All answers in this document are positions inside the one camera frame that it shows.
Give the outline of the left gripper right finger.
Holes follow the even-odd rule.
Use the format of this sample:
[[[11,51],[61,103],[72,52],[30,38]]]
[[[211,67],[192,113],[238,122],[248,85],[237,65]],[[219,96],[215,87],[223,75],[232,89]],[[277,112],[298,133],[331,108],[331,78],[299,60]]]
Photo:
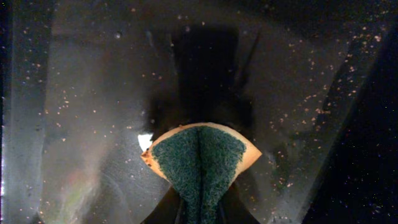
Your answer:
[[[260,224],[240,200],[235,183],[218,202],[217,224]]]

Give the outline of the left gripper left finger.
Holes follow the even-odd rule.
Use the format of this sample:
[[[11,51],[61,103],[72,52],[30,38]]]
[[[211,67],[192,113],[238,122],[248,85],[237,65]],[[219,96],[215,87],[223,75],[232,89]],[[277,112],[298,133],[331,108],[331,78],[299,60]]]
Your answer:
[[[183,199],[170,187],[155,209],[141,224],[181,224],[183,223]]]

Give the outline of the green yellow sponge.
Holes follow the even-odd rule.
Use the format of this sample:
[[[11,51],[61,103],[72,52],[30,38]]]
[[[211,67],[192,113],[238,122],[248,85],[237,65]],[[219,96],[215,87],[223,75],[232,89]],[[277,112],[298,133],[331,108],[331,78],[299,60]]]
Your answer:
[[[141,158],[183,199],[183,223],[217,223],[218,202],[261,155],[230,127],[195,123],[164,133]]]

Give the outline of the black rectangular tray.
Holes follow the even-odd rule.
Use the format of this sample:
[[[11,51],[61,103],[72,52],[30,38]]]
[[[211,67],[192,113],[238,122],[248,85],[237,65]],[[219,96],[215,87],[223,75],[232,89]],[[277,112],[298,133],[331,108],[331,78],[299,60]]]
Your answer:
[[[302,223],[391,34],[396,1],[2,1],[2,223],[140,223],[170,185],[141,154],[230,126],[261,151],[235,184]]]

